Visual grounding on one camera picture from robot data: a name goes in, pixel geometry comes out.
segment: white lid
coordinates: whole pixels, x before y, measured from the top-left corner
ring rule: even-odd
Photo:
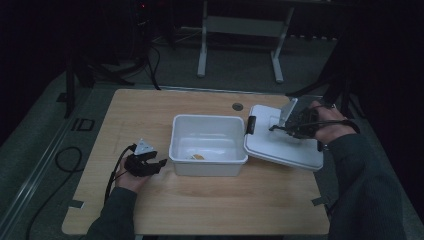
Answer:
[[[253,134],[244,137],[244,148],[252,157],[318,171],[323,166],[323,153],[317,150],[315,139],[296,139],[285,131],[269,128],[279,123],[280,109],[255,105],[250,116],[256,117]]]

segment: dark background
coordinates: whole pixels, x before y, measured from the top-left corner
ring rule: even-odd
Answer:
[[[118,58],[134,57],[125,54],[128,49],[122,42],[129,38],[131,16],[136,15],[127,14],[131,13],[127,7],[117,8],[117,2],[125,6],[133,3],[1,1],[0,144],[45,87],[64,71],[70,49],[78,49],[99,62],[113,63]],[[158,2],[165,8],[169,4],[169,1]],[[166,20],[177,28],[199,27],[201,2],[174,0],[172,14],[164,14],[163,19],[172,16]],[[238,2],[231,6],[231,13],[258,14],[248,4]],[[337,72],[349,68],[354,73],[352,91],[358,95],[367,119],[423,220],[424,5],[418,0],[375,0],[362,4],[367,10],[298,6],[289,34],[304,35],[306,39],[339,38],[328,69]],[[219,5],[212,10],[225,13],[228,9]],[[350,16],[353,20],[347,24]]]

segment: table top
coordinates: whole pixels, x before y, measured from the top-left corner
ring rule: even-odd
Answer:
[[[240,116],[247,122],[256,104],[280,108],[282,95],[129,90],[116,91],[74,200],[62,225],[67,234],[85,234],[99,217],[106,185],[122,151],[143,138],[168,158],[172,121],[178,114]],[[235,111],[234,103],[243,110]],[[188,177],[174,172],[171,160],[139,193],[136,234],[277,235],[326,234],[320,193],[310,171],[249,157],[237,177]]]

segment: metal frame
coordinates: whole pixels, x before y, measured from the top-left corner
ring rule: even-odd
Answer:
[[[220,16],[208,16],[208,1],[203,1],[203,21],[202,21],[202,46],[200,49],[199,66],[197,76],[206,75],[207,45],[206,37],[208,32],[233,33],[242,35],[278,37],[278,45],[271,51],[271,61],[274,68],[275,80],[278,83],[284,81],[281,71],[279,56],[286,38],[290,20],[293,16],[294,7],[290,7],[285,21],[254,20],[244,18],[230,18]]]

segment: small white object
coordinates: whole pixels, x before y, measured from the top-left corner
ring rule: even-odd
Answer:
[[[137,148],[134,151],[134,155],[140,155],[143,153],[153,152],[155,149],[144,141],[142,138],[138,141]]]

